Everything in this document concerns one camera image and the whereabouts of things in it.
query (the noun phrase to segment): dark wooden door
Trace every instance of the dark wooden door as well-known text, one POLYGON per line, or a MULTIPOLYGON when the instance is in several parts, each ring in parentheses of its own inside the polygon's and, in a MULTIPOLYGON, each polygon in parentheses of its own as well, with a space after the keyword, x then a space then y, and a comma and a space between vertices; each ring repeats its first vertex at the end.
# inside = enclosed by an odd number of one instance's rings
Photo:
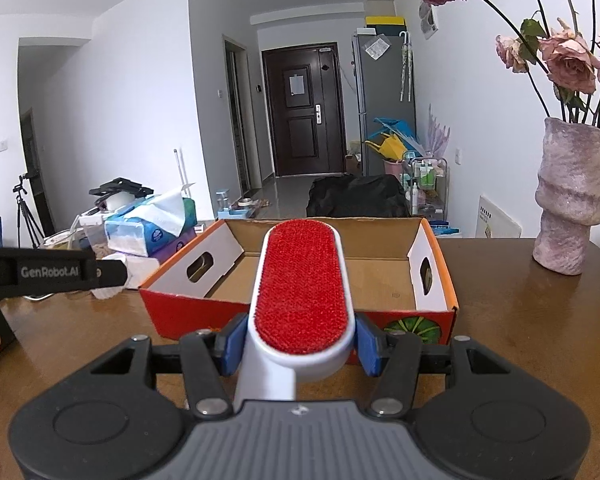
POLYGON ((279 176, 344 171, 344 120, 336 44, 262 53, 279 176))

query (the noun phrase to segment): metal rack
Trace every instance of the metal rack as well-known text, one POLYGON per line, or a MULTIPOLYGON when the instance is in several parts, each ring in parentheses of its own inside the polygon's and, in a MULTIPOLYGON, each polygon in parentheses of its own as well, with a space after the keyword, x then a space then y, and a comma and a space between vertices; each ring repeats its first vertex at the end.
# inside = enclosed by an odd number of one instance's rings
POLYGON ((411 216, 423 217, 429 221, 446 221, 449 178, 445 158, 409 158, 405 153, 402 182, 411 216))

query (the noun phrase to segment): pink basket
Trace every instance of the pink basket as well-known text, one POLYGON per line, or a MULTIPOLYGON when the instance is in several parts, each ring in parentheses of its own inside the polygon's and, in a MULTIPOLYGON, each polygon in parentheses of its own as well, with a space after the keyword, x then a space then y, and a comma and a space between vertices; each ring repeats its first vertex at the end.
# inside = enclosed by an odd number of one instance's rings
POLYGON ((389 162, 385 160, 384 174, 393 175, 398 179, 398 182, 402 183, 402 162, 389 162))

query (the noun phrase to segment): orange box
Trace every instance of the orange box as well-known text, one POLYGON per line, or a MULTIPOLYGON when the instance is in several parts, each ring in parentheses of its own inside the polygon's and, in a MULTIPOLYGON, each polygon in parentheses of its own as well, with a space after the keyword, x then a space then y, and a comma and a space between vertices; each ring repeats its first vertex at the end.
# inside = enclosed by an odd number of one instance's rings
MULTIPOLYGON (((417 218, 320 218, 340 234, 354 309, 380 328, 449 342, 458 300, 438 241, 417 218)), ((140 287, 161 336, 218 330, 250 306, 265 234, 280 221, 222 220, 140 287)))

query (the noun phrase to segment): green melon print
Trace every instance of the green melon print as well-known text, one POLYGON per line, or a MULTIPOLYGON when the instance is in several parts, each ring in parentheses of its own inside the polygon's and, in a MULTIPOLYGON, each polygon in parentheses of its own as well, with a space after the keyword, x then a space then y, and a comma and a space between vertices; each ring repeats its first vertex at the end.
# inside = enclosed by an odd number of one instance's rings
POLYGON ((438 344, 442 337, 440 325, 422 316, 403 317, 384 327, 385 332, 413 332, 423 343, 438 344))

